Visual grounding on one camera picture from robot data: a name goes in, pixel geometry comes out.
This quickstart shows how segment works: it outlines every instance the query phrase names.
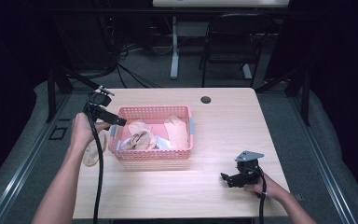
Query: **pink plastic basket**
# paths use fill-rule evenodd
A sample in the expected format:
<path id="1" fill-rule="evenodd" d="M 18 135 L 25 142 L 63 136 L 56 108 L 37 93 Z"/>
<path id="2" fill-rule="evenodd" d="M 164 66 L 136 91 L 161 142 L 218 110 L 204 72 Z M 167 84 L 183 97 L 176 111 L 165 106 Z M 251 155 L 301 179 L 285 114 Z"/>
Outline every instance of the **pink plastic basket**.
<path id="1" fill-rule="evenodd" d="M 170 115 L 176 115 L 186 123 L 187 148 L 175 149 L 117 149 L 117 145 L 131 136 L 128 125 L 134 120 L 142 119 L 153 126 L 152 133 L 168 139 L 164 121 Z M 120 161 L 129 160 L 160 160 L 160 159 L 187 159 L 193 147 L 193 122 L 190 108 L 187 105 L 152 105 L 152 106 L 127 106 L 121 107 L 117 115 L 127 120 L 126 126 L 115 125 L 111 129 L 109 138 L 109 150 Z"/>

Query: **camera mount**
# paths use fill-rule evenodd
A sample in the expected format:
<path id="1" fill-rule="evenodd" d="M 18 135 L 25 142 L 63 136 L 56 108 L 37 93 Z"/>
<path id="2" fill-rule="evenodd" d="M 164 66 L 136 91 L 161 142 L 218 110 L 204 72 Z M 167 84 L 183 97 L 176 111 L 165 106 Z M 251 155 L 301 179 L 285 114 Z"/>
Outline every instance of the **camera mount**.
<path id="1" fill-rule="evenodd" d="M 264 157 L 264 154 L 243 151 L 236 159 L 237 169 L 240 171 L 237 175 L 226 175 L 221 173 L 220 175 L 230 188 L 242 188 L 246 184 L 256 184 L 258 178 L 262 175 L 262 170 L 258 166 L 259 158 Z"/>
<path id="2" fill-rule="evenodd" d="M 112 92 L 107 91 L 105 88 L 100 87 L 100 92 L 93 91 L 89 94 L 89 99 L 84 106 L 83 112 L 90 114 L 92 120 L 95 122 L 97 119 L 101 119 L 110 124 L 117 124 L 124 126 L 126 120 L 119 116 L 106 111 L 105 107 L 112 101 L 109 94 L 114 95 Z"/>

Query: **pink cloth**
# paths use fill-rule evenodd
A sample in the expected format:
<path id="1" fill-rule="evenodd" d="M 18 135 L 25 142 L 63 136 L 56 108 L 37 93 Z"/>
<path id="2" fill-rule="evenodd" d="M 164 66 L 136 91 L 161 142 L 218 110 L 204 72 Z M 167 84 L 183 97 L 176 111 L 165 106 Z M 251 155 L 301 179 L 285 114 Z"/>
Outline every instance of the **pink cloth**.
<path id="1" fill-rule="evenodd" d="M 100 138 L 100 142 L 101 142 L 101 147 L 104 151 L 105 149 L 105 139 L 106 139 L 106 132 L 105 131 L 101 131 L 98 134 L 98 137 Z M 86 166 L 93 166 L 95 163 L 97 163 L 99 157 L 98 157 L 98 148 L 97 148 L 97 143 L 95 140 L 93 140 L 91 143 L 89 143 L 89 145 L 86 148 L 86 151 L 84 152 L 83 155 L 83 163 Z"/>
<path id="2" fill-rule="evenodd" d="M 131 139 L 123 145 L 123 149 L 152 149 L 156 146 L 156 139 L 152 134 L 152 127 L 143 120 L 137 119 L 129 125 Z"/>
<path id="3" fill-rule="evenodd" d="M 188 148 L 186 124 L 176 115 L 170 115 L 164 122 L 171 148 Z"/>

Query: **white table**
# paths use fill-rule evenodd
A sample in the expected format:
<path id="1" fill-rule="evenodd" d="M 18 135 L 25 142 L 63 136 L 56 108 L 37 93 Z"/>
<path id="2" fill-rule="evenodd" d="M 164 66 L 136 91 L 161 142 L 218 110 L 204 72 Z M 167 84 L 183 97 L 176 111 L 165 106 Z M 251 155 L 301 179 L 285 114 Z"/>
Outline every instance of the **white table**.
<path id="1" fill-rule="evenodd" d="M 283 8 L 287 7 L 289 0 L 153 0 L 154 7 L 263 7 L 263 8 Z M 182 32 L 178 32 L 178 27 L 183 26 Z M 207 22 L 184 22 L 177 23 L 176 17 L 172 20 L 172 65 L 171 79 L 178 78 L 179 49 L 177 37 L 182 36 L 204 36 Z"/>
<path id="2" fill-rule="evenodd" d="M 220 173 L 238 173 L 234 159 L 244 150 L 262 153 L 263 170 L 288 189 L 260 105 L 252 89 L 110 90 L 108 110 L 128 105 L 189 105 L 194 147 L 186 160 L 118 161 L 106 150 L 99 218 L 258 217 L 260 200 L 229 188 Z M 209 104 L 201 102 L 209 96 Z M 99 165 L 81 166 L 74 218 L 92 218 Z M 287 216 L 265 201 L 264 214 Z"/>

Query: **table leg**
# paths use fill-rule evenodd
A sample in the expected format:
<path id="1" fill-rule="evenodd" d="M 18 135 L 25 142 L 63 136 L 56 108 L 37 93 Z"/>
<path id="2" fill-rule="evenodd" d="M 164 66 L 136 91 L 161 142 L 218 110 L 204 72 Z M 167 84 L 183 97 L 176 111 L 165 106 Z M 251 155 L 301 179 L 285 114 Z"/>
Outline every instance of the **table leg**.
<path id="1" fill-rule="evenodd" d="M 178 78 L 178 67 L 179 67 L 179 49 L 178 49 L 178 34 L 176 31 L 176 17 L 172 20 L 172 65 L 171 65 L 171 79 Z"/>

